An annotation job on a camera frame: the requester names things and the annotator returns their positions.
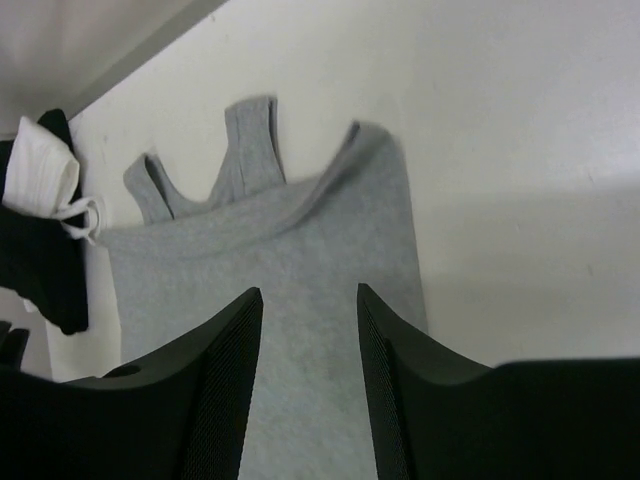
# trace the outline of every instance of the round hole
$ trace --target round hole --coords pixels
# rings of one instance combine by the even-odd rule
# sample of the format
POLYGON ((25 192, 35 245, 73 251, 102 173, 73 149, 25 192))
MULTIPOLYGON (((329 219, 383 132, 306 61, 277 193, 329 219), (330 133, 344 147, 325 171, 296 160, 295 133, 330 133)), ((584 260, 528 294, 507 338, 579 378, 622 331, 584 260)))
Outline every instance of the round hole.
POLYGON ((133 375, 134 373, 138 373, 139 371, 140 367, 137 365, 122 365, 121 367, 111 370, 104 376, 104 378, 127 377, 129 375, 133 375))

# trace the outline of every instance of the black object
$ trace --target black object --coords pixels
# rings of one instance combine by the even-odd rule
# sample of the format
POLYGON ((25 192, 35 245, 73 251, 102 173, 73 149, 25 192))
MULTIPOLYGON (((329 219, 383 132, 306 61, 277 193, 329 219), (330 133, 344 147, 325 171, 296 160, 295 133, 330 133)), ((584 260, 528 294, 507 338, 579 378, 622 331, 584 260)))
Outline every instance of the black object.
MULTIPOLYGON (((62 110, 46 112, 38 124, 74 152, 62 110)), ((0 142, 0 197, 4 194, 12 140, 0 142)), ((80 198, 80 188, 73 200, 80 198)), ((76 216, 67 223, 83 227, 76 216)), ((0 286, 31 300, 40 313, 66 335, 89 327, 82 244, 57 220, 23 215, 0 205, 0 286)))
POLYGON ((398 317, 367 285, 358 328, 378 476, 640 478, 640 361, 491 369, 398 317))
POLYGON ((237 478, 261 326, 252 288, 104 378, 56 384, 0 367, 0 477, 237 478))
POLYGON ((14 328, 11 323, 0 320, 0 365, 19 369, 27 349, 29 330, 14 328))

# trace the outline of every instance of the gray tank top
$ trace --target gray tank top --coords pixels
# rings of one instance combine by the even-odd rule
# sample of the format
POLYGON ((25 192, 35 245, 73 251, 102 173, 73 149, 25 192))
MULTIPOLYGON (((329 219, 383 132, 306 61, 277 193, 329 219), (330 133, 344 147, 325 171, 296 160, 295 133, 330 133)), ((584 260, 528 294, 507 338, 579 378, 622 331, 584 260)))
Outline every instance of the gray tank top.
POLYGON ((226 112, 229 147, 209 198, 181 195, 156 158, 125 184, 145 225, 103 232, 122 356, 149 353, 251 286, 264 321, 240 478, 375 479, 356 288, 369 283, 425 329, 402 151, 355 122, 317 178, 286 184, 275 99, 226 112))

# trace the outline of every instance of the gray cloth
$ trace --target gray cloth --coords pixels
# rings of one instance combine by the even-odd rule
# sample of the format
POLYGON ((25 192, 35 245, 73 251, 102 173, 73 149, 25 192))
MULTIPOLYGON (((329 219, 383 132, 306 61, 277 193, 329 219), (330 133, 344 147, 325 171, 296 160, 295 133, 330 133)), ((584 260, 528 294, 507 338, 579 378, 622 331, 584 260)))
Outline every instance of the gray cloth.
POLYGON ((229 149, 209 200, 185 199, 157 159, 125 174, 141 227, 110 230, 123 359, 200 325, 251 286, 264 297, 240 478, 375 479, 356 288, 369 283, 424 329, 402 151, 356 122, 319 177, 288 185, 275 100, 226 112, 229 149))

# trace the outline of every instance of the white cloth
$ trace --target white cloth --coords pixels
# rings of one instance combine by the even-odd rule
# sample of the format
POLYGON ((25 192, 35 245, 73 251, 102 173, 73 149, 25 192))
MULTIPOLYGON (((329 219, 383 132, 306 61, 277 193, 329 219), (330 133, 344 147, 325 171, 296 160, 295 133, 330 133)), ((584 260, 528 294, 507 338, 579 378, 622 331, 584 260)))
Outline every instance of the white cloth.
MULTIPOLYGON (((69 147, 45 128, 22 117, 9 157, 2 204, 20 213, 57 220, 85 213, 85 228, 66 223, 62 226, 72 238, 86 238, 93 244, 106 219, 106 208, 97 197, 70 203, 79 178, 80 164, 69 147)), ((24 304, 28 312, 38 311, 29 300, 24 300, 24 304)))

